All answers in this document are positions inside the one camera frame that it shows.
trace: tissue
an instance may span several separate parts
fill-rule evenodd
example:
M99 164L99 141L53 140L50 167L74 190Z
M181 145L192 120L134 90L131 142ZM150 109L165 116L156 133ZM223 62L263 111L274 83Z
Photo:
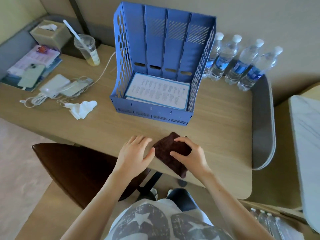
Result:
M96 101L84 101L81 104L72 104L72 103L65 103L64 107L70 109L70 113L78 120L84 119L88 113L90 113L94 107L97 106Z
M42 25L42 26L39 26L39 28L42 28L42 29L47 29L47 30L51 30L51 31L56 31L57 30L57 25L55 24L48 24L48 25Z

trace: phone case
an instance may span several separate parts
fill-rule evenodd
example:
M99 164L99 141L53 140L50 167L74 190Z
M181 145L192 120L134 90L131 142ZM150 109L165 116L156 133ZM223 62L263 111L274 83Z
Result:
M39 76L41 76L44 69L44 65L31 64L22 74L18 86L24 88L32 88L37 82Z

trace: bottle cap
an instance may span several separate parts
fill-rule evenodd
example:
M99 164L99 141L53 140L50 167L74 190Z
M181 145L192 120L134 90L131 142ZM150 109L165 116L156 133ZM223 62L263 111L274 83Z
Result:
M232 38L232 41L233 41L234 43L239 43L241 40L242 40L242 37L241 37L240 35L238 35L238 34L235 34L235 35L233 36L233 38Z
M216 40L222 40L223 39L223 33L220 33L220 32L218 32L218 33L216 33Z
M257 39L256 40L256 46L261 47L264 44L264 41L262 39Z
M282 52L283 52L283 48L282 47L277 46L277 47L274 48L274 53L276 55L280 55Z

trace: water bottle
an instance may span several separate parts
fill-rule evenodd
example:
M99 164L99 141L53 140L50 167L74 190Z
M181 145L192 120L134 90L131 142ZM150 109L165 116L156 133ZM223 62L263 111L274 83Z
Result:
M220 52L221 52L221 47L222 47L222 42L221 40L223 39L223 33L216 33L216 36L214 37L214 42L212 45L212 49L209 55L209 59L207 61L207 64L205 65L205 69L203 72L203 76L202 77L207 77L210 75L210 69L212 67L212 65L214 64L214 61L216 60L216 58L219 56Z
M256 213L256 209L251 208L250 214L253 215L253 217L254 217L255 219L258 219L258 214Z
M241 39L242 37L236 34L233 36L232 40L222 48L216 63L211 68L211 80L217 81L222 77L224 70L238 52L238 43L241 41Z
M232 85L237 83L243 72L258 57L259 49L264 44L262 39L257 39L254 45L249 46L241 52L237 64L226 74L226 83Z
M264 210L260 211L260 214L258 216L258 221L268 232L270 232L269 226L268 226L267 215Z
M272 52L260 56L248 74L238 81L239 89L248 91L260 77L276 65L278 55L280 55L282 51L283 49L280 46L277 46Z
M270 233L275 238L275 240L282 240L276 219L272 216L271 213L267 213L267 215L268 215L267 220L268 220Z
M275 222L278 226L280 235L283 240L294 240L296 239L296 233L298 232L296 229L292 228L292 226L288 225L286 222L281 221L280 217L275 217Z

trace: beige wall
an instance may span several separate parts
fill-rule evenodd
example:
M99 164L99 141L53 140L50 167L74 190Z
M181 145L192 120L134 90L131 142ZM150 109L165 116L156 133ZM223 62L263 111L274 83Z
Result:
M41 1L49 13L75 17L68 0ZM243 46L257 38L266 52L282 46L267 73L276 102L320 81L320 0L77 0L87 21L108 27L120 1L214 15L217 30L226 38L240 34Z
M45 14L40 0L0 0L0 44Z

